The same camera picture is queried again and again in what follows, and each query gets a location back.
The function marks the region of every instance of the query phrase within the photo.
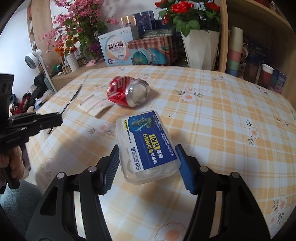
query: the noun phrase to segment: tablecloth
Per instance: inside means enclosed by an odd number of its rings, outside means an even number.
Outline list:
[[[92,117],[77,107],[92,92],[106,95],[115,76],[145,79],[148,101],[131,109],[119,105]],[[45,191],[59,172],[80,173],[109,155],[117,144],[115,121],[122,116],[155,110],[172,141],[216,173],[241,174],[254,195],[271,236],[285,223],[296,204],[296,113],[281,95],[233,76],[181,67],[120,66],[88,71],[55,94],[40,113],[60,111],[85,79],[63,124],[27,144],[31,174]],[[79,195],[76,205],[79,207]],[[179,172],[159,181],[134,186],[118,168],[111,190],[100,197],[113,240],[183,240],[196,202]],[[221,202],[218,194],[216,203]],[[211,235],[218,231],[216,207]],[[83,236],[81,214],[78,230]]]

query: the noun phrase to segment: metal screw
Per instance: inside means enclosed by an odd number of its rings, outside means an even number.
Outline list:
[[[207,172],[209,169],[208,169],[208,167],[206,167],[206,166],[201,166],[201,167],[200,167],[200,170],[201,170],[202,172]]]
[[[234,177],[234,178],[239,178],[239,174],[237,172],[233,172],[231,173],[231,175]]]
[[[95,172],[95,171],[96,171],[96,167],[95,166],[89,167],[89,172]]]
[[[65,173],[60,172],[60,173],[58,173],[57,178],[62,179],[64,176],[65,176]]]

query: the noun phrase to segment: white flower pot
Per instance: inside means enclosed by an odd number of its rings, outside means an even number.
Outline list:
[[[191,29],[187,37],[182,34],[188,66],[193,69],[212,70],[219,44],[219,32]]]
[[[68,64],[70,65],[72,72],[80,68],[75,54],[72,53],[69,56],[67,56],[67,61],[68,61]]]
[[[209,38],[205,50],[204,63],[202,69],[213,70],[215,67],[220,33],[216,31],[209,31]]]

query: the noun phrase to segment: crushed can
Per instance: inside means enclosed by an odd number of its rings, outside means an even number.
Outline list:
[[[116,76],[107,89],[108,100],[134,108],[143,104],[150,93],[149,84],[130,76]]]

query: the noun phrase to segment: human hand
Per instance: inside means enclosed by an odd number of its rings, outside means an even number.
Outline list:
[[[4,153],[0,153],[0,168],[11,168],[11,177],[14,179],[22,179],[24,176],[24,164],[22,162],[21,148],[14,147]],[[0,180],[5,181],[4,175],[0,171]]]

